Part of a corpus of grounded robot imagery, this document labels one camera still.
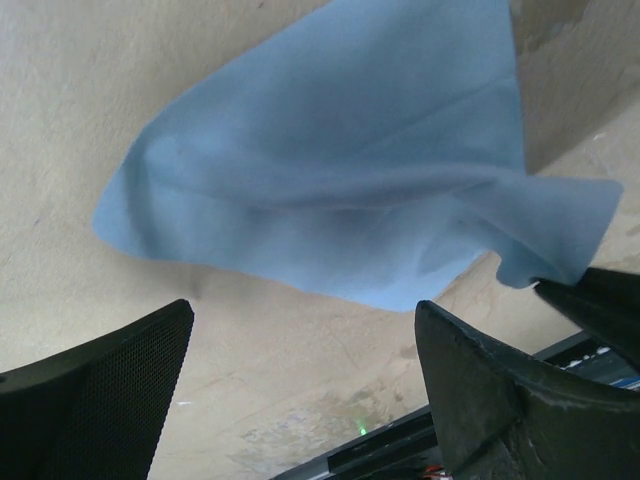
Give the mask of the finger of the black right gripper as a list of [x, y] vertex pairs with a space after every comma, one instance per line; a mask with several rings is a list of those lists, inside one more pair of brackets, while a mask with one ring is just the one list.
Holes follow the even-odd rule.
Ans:
[[588, 268], [573, 286], [540, 280], [536, 294], [586, 334], [639, 369], [639, 276]]

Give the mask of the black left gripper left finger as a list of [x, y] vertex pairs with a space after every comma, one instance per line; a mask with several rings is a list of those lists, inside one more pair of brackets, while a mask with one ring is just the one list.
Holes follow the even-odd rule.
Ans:
[[2, 478], [147, 478], [193, 324], [189, 302], [177, 300], [2, 373]]

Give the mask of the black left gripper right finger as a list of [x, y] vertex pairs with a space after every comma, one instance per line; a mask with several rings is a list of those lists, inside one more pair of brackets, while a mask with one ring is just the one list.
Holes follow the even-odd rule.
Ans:
[[416, 307], [415, 336], [454, 478], [638, 478], [638, 393], [539, 361], [431, 301]]

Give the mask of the blue cleaning cloth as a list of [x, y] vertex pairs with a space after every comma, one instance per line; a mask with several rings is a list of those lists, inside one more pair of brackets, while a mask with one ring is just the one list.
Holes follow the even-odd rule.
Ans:
[[578, 282], [613, 180], [527, 173], [505, 1], [333, 1], [174, 99], [101, 196], [96, 235], [390, 311], [479, 255]]

